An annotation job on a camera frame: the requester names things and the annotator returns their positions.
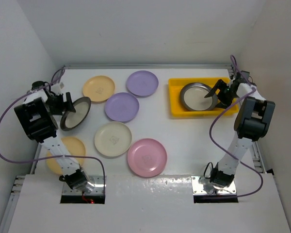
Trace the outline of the dark rimmed plate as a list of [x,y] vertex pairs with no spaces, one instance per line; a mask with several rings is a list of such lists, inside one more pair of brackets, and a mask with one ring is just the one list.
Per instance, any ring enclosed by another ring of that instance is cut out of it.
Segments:
[[91,100],[89,97],[82,97],[73,102],[76,112],[62,116],[60,127],[63,131],[70,131],[78,127],[87,117]]
[[180,102],[189,111],[211,111],[217,103],[216,94],[206,97],[211,87],[203,83],[189,83],[180,91]]

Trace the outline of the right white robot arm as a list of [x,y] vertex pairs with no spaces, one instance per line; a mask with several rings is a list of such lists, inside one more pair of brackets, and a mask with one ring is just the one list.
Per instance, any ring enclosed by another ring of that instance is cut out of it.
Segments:
[[263,98],[248,78],[249,72],[241,71],[229,83],[219,79],[205,96],[217,96],[216,107],[222,109],[232,106],[235,98],[242,102],[234,122],[233,140],[210,173],[210,183],[218,187],[230,186],[248,148],[267,134],[275,110],[275,103]]

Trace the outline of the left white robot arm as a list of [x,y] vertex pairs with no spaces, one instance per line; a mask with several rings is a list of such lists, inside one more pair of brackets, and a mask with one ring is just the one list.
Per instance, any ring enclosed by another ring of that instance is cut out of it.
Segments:
[[32,84],[24,102],[14,108],[14,112],[30,140],[44,146],[59,165],[64,181],[71,189],[91,193],[94,185],[81,164],[73,158],[59,136],[59,130],[69,131],[79,126],[91,108],[89,97],[72,101],[71,94],[52,92],[47,82],[36,81]]

